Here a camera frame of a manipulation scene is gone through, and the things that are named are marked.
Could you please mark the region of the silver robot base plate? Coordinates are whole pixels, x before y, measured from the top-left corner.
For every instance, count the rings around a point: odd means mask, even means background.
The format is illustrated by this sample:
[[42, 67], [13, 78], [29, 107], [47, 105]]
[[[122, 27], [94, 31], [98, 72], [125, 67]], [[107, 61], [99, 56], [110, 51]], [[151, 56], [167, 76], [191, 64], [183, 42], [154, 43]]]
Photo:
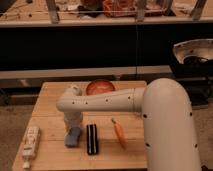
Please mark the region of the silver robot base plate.
[[213, 59], [213, 38], [193, 39], [173, 45], [173, 54], [180, 64], [190, 56], [197, 56], [207, 60]]

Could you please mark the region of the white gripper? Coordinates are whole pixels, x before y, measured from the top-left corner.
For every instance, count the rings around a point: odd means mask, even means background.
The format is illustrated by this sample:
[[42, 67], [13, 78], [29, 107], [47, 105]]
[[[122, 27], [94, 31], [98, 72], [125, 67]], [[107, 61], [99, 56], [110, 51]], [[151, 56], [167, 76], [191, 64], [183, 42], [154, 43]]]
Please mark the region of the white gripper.
[[68, 133], [80, 133], [82, 128], [83, 114], [81, 112], [65, 112], [64, 123]]

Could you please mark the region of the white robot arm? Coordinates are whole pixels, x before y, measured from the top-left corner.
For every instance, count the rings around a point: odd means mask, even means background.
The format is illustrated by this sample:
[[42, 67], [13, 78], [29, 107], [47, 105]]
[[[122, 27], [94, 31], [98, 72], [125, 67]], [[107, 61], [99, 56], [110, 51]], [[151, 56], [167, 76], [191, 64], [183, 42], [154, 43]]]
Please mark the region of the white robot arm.
[[139, 112], [144, 118], [148, 171], [202, 171], [194, 115], [186, 90], [160, 78], [145, 87], [82, 96], [66, 88], [56, 106], [65, 116], [83, 111]]

